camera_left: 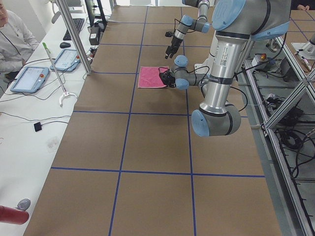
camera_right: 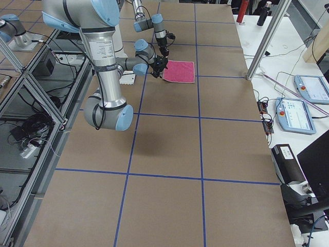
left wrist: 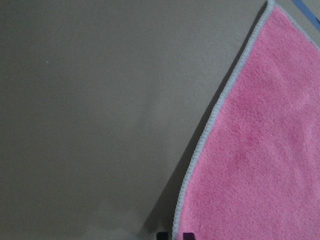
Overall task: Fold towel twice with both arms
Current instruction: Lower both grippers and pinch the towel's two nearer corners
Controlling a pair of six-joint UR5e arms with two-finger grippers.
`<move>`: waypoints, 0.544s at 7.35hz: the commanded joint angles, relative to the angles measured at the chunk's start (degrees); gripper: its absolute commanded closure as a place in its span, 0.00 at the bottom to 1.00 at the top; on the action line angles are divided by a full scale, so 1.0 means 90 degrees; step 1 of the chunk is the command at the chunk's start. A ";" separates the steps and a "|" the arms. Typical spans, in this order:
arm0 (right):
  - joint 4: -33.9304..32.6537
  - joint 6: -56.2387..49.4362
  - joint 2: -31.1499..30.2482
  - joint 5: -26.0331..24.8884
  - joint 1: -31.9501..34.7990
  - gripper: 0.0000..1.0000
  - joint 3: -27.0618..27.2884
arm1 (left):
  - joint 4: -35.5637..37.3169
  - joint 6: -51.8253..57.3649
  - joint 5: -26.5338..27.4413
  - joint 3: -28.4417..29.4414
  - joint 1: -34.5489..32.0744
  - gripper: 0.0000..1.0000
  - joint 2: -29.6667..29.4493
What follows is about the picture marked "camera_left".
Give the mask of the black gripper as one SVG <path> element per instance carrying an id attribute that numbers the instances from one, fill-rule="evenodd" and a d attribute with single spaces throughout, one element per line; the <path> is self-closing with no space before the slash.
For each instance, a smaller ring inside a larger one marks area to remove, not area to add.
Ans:
<path id="1" fill-rule="evenodd" d="M 173 77 L 170 72 L 168 72 L 167 76 L 160 77 L 160 79 L 162 83 L 166 85 L 167 87 L 170 87 L 170 88 L 176 87 L 175 77 Z"/>
<path id="2" fill-rule="evenodd" d="M 182 39 L 173 37 L 171 41 L 171 46 L 168 46 L 166 49 L 166 55 L 165 55 L 166 59 L 168 59 L 169 57 L 173 58 L 173 56 L 177 53 L 182 41 L 183 41 Z"/>

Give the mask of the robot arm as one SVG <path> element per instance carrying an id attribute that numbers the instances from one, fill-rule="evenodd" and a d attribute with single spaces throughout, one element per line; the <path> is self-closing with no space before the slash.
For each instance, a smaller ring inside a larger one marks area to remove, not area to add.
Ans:
<path id="1" fill-rule="evenodd" d="M 165 33 L 166 37 L 172 37 L 171 45 L 165 51 L 165 59 L 173 58 L 189 30 L 207 33 L 210 28 L 208 22 L 209 0 L 183 0 L 182 4 L 197 8 L 198 17 L 193 19 L 189 15 L 184 15 L 180 19 L 177 29 Z"/>
<path id="2" fill-rule="evenodd" d="M 248 41 L 273 39 L 285 34 L 289 27 L 291 1 L 289 0 L 220 0 L 213 16 L 208 19 L 210 3 L 207 0 L 186 0 L 185 5 L 198 8 L 198 17 L 185 15 L 172 34 L 171 45 L 165 52 L 174 59 L 170 79 L 178 89 L 197 85 L 204 93 L 199 108 L 192 112 L 194 132 L 202 137 L 223 136 L 235 133 L 241 124 L 238 109 L 228 103 L 227 96 L 240 60 L 243 45 Z M 177 51 L 189 30 L 208 32 L 215 30 L 218 42 L 209 56 L 209 72 L 192 75 L 187 72 L 187 57 Z"/>

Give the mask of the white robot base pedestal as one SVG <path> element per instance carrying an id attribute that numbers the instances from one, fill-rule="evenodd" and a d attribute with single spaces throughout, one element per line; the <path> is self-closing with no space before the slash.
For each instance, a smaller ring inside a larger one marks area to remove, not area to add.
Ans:
<path id="1" fill-rule="evenodd" d="M 194 73 L 196 75 L 206 75 L 206 78 L 209 78 L 212 70 L 212 65 L 214 62 L 214 55 L 209 53 L 209 56 L 202 63 L 194 64 Z"/>

